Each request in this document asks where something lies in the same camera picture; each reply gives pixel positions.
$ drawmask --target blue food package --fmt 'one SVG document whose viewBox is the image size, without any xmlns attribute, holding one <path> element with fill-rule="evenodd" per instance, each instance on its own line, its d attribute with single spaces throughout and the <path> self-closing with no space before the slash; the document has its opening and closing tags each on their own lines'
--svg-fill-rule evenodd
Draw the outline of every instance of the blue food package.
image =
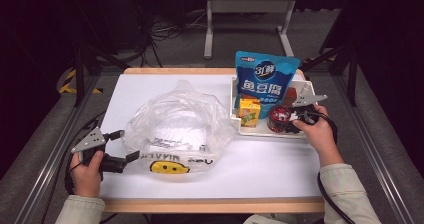
<svg viewBox="0 0 424 224">
<path fill-rule="evenodd" d="M 261 103 L 259 119 L 284 98 L 300 65 L 294 57 L 238 51 L 236 53 L 237 99 L 254 97 Z"/>
</svg>

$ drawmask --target person's left sleeve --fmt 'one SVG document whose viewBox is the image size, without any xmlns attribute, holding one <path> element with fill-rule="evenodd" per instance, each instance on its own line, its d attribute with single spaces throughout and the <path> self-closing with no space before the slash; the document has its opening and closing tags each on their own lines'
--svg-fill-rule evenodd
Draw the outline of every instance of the person's left sleeve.
<svg viewBox="0 0 424 224">
<path fill-rule="evenodd" d="M 63 205 L 56 224 L 99 223 L 105 203 L 100 198 L 70 195 Z"/>
</svg>

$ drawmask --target red round object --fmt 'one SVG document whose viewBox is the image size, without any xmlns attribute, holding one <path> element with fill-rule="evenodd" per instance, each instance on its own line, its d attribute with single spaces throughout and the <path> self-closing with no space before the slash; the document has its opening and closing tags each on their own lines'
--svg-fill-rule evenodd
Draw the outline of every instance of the red round object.
<svg viewBox="0 0 424 224">
<path fill-rule="evenodd" d="M 284 131 L 284 125 L 290 121 L 291 111 L 286 106 L 275 106 L 268 116 L 268 128 L 273 132 Z"/>
</svg>

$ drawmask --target white basket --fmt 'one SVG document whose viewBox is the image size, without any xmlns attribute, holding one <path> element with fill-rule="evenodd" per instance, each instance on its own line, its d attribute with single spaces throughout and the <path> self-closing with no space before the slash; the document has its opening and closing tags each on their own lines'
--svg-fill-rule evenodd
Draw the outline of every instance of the white basket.
<svg viewBox="0 0 424 224">
<path fill-rule="evenodd" d="M 294 87 L 296 89 L 297 95 L 315 95 L 314 88 L 312 86 L 312 82 L 310 81 L 300 81 L 300 80 L 292 80 L 290 83 L 290 87 Z M 241 135 L 244 136 L 267 136 L 267 137 L 285 137 L 285 138 L 306 138 L 305 133 L 300 131 L 297 134 L 294 133 L 286 133 L 286 132 L 273 132 L 268 126 L 268 117 L 264 119 L 259 119 L 256 127 L 243 127 L 241 126 L 241 119 L 238 117 L 238 108 L 234 107 L 234 103 L 237 97 L 237 78 L 232 78 L 231 83 L 231 100 L 230 100 L 230 117 L 233 126 L 238 130 Z M 291 119 L 296 119 L 296 116 L 292 114 Z"/>
</svg>

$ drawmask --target yellow box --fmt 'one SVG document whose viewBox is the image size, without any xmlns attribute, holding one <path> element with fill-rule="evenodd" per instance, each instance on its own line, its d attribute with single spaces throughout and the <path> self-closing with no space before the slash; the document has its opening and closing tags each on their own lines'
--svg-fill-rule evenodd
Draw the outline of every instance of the yellow box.
<svg viewBox="0 0 424 224">
<path fill-rule="evenodd" d="M 241 98 L 239 107 L 239 117 L 241 119 L 241 126 L 256 127 L 260 111 L 261 104 L 258 99 Z"/>
</svg>

